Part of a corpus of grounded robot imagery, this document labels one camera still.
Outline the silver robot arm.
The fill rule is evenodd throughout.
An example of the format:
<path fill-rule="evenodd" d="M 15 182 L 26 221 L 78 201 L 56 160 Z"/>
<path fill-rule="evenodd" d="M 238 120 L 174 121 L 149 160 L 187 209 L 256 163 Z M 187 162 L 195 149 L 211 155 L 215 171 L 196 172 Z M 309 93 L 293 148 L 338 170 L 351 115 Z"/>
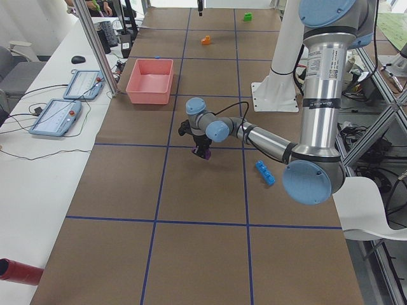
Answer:
<path fill-rule="evenodd" d="M 252 84 L 257 111 L 288 111 L 296 105 L 294 71 L 302 50 L 308 50 L 303 87 L 300 141 L 286 140 L 243 117 L 220 117 L 203 99 L 186 103 L 187 120 L 179 135 L 191 135 L 194 154 L 208 159 L 213 142 L 229 136 L 285 164 L 282 183 L 295 201 L 326 201 L 345 181 L 335 149 L 338 112 L 347 52 L 366 46 L 373 37 L 377 1 L 288 1 L 269 75 Z"/>

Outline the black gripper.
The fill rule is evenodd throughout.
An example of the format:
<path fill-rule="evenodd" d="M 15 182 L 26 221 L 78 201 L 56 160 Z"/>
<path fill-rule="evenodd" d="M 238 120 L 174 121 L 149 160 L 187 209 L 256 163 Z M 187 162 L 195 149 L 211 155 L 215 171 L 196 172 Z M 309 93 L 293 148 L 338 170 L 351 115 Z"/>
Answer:
<path fill-rule="evenodd" d="M 202 158 L 210 158 L 210 145 L 212 141 L 206 135 L 193 135 L 195 142 L 194 154 Z"/>

